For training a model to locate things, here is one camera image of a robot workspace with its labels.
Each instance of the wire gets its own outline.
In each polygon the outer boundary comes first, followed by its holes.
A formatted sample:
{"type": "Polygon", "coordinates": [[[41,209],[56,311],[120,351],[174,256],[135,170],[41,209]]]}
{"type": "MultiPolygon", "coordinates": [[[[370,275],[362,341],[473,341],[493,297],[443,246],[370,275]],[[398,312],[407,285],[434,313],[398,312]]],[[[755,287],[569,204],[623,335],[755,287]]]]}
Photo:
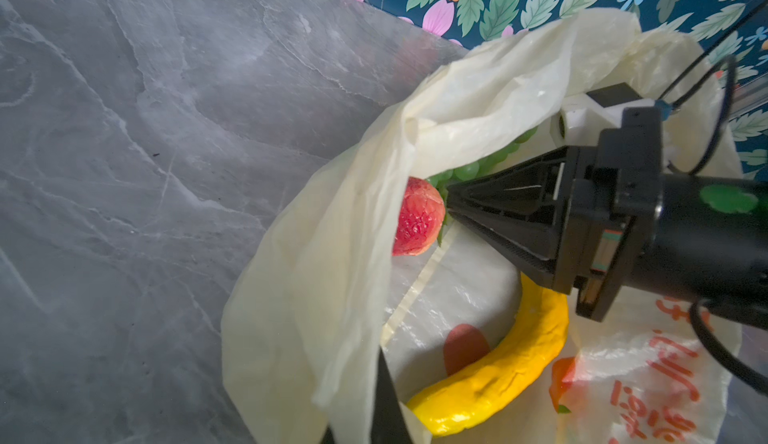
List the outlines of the wire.
{"type": "Polygon", "coordinates": [[[723,103],[720,105],[720,115],[717,116],[717,122],[715,123],[715,127],[712,130],[710,142],[706,145],[704,154],[701,156],[701,159],[699,159],[699,161],[696,163],[696,166],[694,166],[692,170],[688,172],[681,171],[670,162],[667,168],[673,172],[684,173],[692,176],[699,174],[699,172],[704,169],[704,167],[712,159],[712,156],[717,150],[717,146],[720,144],[720,139],[723,137],[726,123],[728,123],[728,116],[730,115],[731,105],[734,103],[734,91],[736,89],[736,57],[733,54],[725,56],[722,60],[718,61],[717,64],[712,66],[705,73],[704,77],[702,77],[698,83],[694,84],[686,94],[684,94],[672,104],[674,109],[679,109],[683,103],[685,103],[694,93],[696,93],[696,91],[699,90],[699,88],[704,84],[704,81],[706,81],[707,78],[712,76],[712,74],[714,74],[719,69],[719,66],[723,62],[726,63],[725,94],[723,96],[723,103]]]}
{"type": "Polygon", "coordinates": [[[728,36],[730,36],[730,35],[731,35],[731,34],[732,34],[732,33],[733,33],[735,30],[737,30],[737,29],[739,29],[740,27],[742,27],[742,25],[744,25],[744,23],[745,23],[745,22],[749,21],[749,20],[750,20],[750,19],[751,19],[753,16],[755,16],[755,15],[756,15],[758,12],[760,12],[760,10],[762,10],[762,9],[763,9],[765,6],[767,6],[767,5],[768,5],[768,0],[762,0],[762,1],[760,2],[760,4],[758,4],[757,6],[755,6],[755,7],[754,7],[754,8],[753,8],[753,9],[752,9],[752,10],[751,10],[749,13],[745,14],[745,15],[744,15],[744,17],[742,17],[740,20],[738,20],[737,22],[735,22],[735,24],[734,24],[733,26],[731,26],[730,28],[728,28],[728,29],[726,30],[726,32],[725,32],[725,33],[723,33],[723,34],[722,34],[722,35],[721,35],[719,38],[717,38],[717,40],[716,40],[714,43],[712,43],[712,44],[710,45],[710,47],[706,48],[706,50],[705,50],[705,51],[704,51],[702,54],[700,54],[700,55],[699,55],[699,57],[697,57],[697,58],[694,60],[694,62],[693,62],[693,63],[691,63],[690,65],[688,65],[688,67],[686,67],[686,68],[685,68],[685,70],[684,70],[682,73],[680,73],[680,75],[679,75],[679,76],[677,76],[677,78],[675,79],[675,81],[673,81],[673,82],[672,82],[672,84],[670,84],[670,85],[668,85],[668,86],[667,86],[667,89],[666,89],[666,90],[664,90],[664,92],[661,94],[661,96],[659,96],[659,99],[660,99],[660,100],[663,100],[663,99],[664,99],[664,97],[665,97],[667,94],[669,94],[669,92],[670,92],[672,89],[674,89],[674,87],[675,87],[675,86],[677,86],[678,84],[680,84],[680,81],[682,81],[682,80],[683,80],[683,78],[684,78],[685,76],[688,76],[688,73],[690,73],[690,71],[691,71],[691,70],[692,70],[694,67],[696,67],[696,65],[697,65],[698,63],[701,63],[701,61],[703,61],[705,57],[707,57],[707,56],[708,56],[710,53],[712,53],[712,51],[714,51],[714,49],[715,49],[717,46],[720,46],[720,45],[721,45],[721,44],[722,44],[722,43],[723,43],[723,42],[726,40],[726,38],[727,38],[728,36]]]}
{"type": "Polygon", "coordinates": [[[699,307],[707,307],[710,304],[711,301],[708,299],[699,299],[690,305],[688,316],[690,317],[690,325],[694,328],[696,337],[699,338],[704,349],[706,349],[721,366],[725,367],[734,376],[744,381],[747,386],[768,396],[768,377],[763,376],[763,374],[760,374],[745,363],[736,359],[734,355],[717,340],[714,334],[706,328],[706,324],[701,320],[699,307]]]}

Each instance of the bunch of grapes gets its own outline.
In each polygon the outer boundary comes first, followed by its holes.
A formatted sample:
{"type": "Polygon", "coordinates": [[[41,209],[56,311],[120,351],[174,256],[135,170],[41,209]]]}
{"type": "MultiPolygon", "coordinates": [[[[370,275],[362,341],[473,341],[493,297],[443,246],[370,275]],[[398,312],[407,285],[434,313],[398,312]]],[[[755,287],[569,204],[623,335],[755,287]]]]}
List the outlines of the bunch of grapes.
{"type": "MultiPolygon", "coordinates": [[[[520,145],[533,136],[536,133],[536,128],[530,129],[521,134],[514,141],[510,142],[499,151],[494,152],[491,155],[485,156],[478,161],[470,162],[467,165],[459,166],[455,169],[449,169],[434,176],[427,178],[429,184],[435,186],[440,192],[440,196],[443,199],[444,204],[448,203],[448,186],[459,181],[469,181],[470,179],[481,178],[491,173],[494,166],[499,162],[507,159],[507,156],[520,149],[520,145]]],[[[448,213],[442,222],[442,228],[440,228],[440,234],[437,237],[438,245],[442,244],[442,238],[446,232],[446,228],[451,224],[452,218],[448,213]]]]}

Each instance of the yellow banana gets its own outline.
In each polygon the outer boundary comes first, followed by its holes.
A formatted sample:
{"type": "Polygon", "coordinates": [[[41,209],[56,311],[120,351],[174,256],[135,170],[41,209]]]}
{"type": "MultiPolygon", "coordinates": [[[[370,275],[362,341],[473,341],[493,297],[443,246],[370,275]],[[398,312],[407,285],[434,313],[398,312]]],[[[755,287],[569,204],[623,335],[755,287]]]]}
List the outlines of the yellow banana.
{"type": "Polygon", "coordinates": [[[416,394],[408,408],[434,436],[449,436],[504,409],[560,353],[568,337],[565,295],[521,275],[522,299],[509,334],[488,355],[416,394]]]}

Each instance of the green sticker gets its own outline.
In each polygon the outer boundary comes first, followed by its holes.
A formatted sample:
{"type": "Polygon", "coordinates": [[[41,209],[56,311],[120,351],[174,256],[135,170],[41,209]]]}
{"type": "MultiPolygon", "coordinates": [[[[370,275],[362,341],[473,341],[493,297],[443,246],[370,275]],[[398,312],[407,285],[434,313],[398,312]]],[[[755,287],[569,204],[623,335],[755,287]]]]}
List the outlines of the green sticker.
{"type": "Polygon", "coordinates": [[[709,185],[699,191],[699,197],[718,212],[746,214],[757,207],[757,196],[736,186],[709,185]]]}

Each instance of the gray marble tile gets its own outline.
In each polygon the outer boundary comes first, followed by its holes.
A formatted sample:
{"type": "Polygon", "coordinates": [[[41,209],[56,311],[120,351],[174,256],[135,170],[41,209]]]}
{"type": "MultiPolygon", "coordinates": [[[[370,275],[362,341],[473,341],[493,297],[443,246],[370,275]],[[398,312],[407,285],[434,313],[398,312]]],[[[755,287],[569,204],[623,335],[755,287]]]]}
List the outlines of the gray marble tile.
{"type": "Polygon", "coordinates": [[[0,442],[252,442],[220,383],[235,279],[464,53],[352,0],[0,0],[0,442]]]}

